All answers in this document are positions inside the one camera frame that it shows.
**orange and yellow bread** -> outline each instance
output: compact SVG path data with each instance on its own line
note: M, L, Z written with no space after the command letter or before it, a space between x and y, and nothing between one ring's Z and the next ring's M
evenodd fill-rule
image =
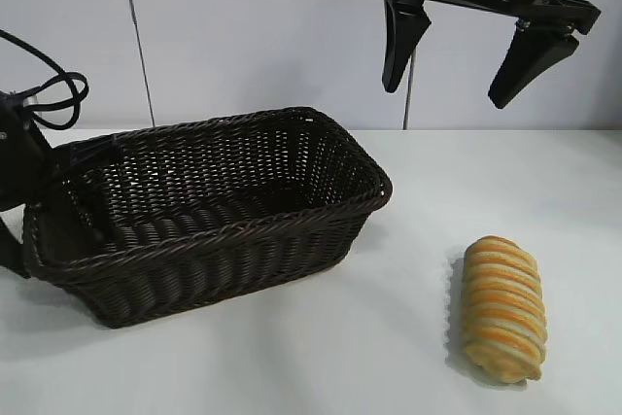
M462 283L463 350L502 383L539 379L546 317L537 264L500 237L466 249Z

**white table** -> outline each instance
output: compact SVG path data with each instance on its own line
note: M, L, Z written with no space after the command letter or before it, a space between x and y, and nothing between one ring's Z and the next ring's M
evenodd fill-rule
M325 274L107 330L64 292L0 272L0 413L620 413L622 134L355 135L395 195ZM548 357L525 386L486 384L455 328L448 343L455 261L491 233L540 266Z

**black cable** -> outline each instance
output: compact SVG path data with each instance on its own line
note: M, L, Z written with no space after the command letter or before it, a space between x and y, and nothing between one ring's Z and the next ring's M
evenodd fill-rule
M86 82L86 77L78 72L65 72L65 70L63 70L56 62L54 62L47 55L45 55L38 49L34 48L33 46L29 45L28 43L22 41L20 38L2 29L0 29L0 38L5 39L6 41L9 41L15 46L18 46L19 48L36 56L41 61L46 63L46 65L48 65L54 72L57 73L56 76L47 80L41 86L36 86L26 91L13 94L12 95L13 98L25 100L28 97L31 97L37 94L38 92L41 92L44 89L47 89L48 87L53 86L60 82L64 82L67 86L69 86L69 90L71 91L72 97L69 99L65 99L63 101L54 102L50 104L34 104L34 105L24 106L23 109L27 111L27 113L29 114L29 117L31 117L32 120L37 121L41 125L46 126L47 128L51 128L53 130L66 130L67 128L71 128L73 125L75 125L76 122L78 121L78 118L80 117L81 102L86 98L86 96L88 95L88 91L89 91L88 83ZM80 82L84 85L83 89L80 92L78 92L78 89L76 88L76 85L74 84L74 81ZM62 109L68 109L70 107L73 107L73 113L67 123L61 123L61 124L53 123L35 114L35 112L59 111Z

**woven texture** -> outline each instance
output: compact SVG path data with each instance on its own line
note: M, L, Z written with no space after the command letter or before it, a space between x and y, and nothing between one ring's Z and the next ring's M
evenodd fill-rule
M356 141L309 108L117 141L120 163L73 174L24 220L30 273L111 328L331 267L392 192Z

